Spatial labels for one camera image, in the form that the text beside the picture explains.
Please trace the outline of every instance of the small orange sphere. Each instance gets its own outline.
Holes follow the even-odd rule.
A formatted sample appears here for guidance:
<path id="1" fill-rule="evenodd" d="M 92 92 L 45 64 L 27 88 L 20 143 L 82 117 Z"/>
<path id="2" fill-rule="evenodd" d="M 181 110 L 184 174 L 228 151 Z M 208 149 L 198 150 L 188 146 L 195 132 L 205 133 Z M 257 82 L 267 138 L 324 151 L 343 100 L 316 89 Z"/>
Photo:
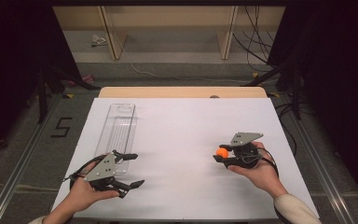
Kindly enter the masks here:
<path id="1" fill-rule="evenodd" d="M 228 157 L 228 151 L 227 149 L 220 147 L 219 149 L 216 150 L 216 155 L 217 156 L 221 156 L 223 158 L 227 158 Z"/>

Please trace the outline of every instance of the white table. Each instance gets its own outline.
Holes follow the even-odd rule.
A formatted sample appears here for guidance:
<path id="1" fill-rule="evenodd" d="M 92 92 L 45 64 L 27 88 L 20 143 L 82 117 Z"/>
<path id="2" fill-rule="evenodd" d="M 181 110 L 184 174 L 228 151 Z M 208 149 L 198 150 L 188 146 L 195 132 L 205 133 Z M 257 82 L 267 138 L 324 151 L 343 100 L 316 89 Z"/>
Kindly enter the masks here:
<path id="1" fill-rule="evenodd" d="M 117 177 L 145 183 L 124 199 L 95 203 L 76 217 L 142 221 L 246 221 L 277 218 L 270 196 L 213 159 L 236 132 L 259 139 L 278 164 L 289 192 L 317 211 L 268 98 L 97 98 L 66 175 L 93 158 L 111 104 L 135 104 L 132 152 L 139 155 Z M 60 188 L 54 207 L 69 191 Z"/>

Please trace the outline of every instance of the beige sleeve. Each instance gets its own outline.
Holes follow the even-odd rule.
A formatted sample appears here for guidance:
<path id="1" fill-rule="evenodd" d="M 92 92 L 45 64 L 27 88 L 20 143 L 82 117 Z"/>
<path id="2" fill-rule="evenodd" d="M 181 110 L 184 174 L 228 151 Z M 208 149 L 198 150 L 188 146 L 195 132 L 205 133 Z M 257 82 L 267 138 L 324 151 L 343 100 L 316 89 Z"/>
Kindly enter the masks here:
<path id="1" fill-rule="evenodd" d="M 39 218 L 35 219 L 34 221 L 32 221 L 32 222 L 30 222 L 28 224 L 43 224 L 43 222 L 42 222 L 43 218 L 45 218 L 45 217 L 39 217 Z"/>
<path id="2" fill-rule="evenodd" d="M 283 194 L 274 200 L 278 212 L 293 224 L 316 224 L 322 223 L 313 212 L 291 194 Z"/>

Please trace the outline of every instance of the transparent container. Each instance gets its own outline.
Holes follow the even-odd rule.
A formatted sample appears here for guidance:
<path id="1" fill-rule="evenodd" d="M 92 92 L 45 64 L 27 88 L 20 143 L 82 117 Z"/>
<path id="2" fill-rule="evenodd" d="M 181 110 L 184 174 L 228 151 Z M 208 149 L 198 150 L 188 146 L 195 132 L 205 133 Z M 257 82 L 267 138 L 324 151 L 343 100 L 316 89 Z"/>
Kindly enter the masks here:
<path id="1" fill-rule="evenodd" d="M 94 157 L 113 150 L 123 154 L 131 153 L 137 119 L 135 105 L 110 105 Z M 116 164 L 116 173 L 127 173 L 129 162 L 119 161 Z"/>

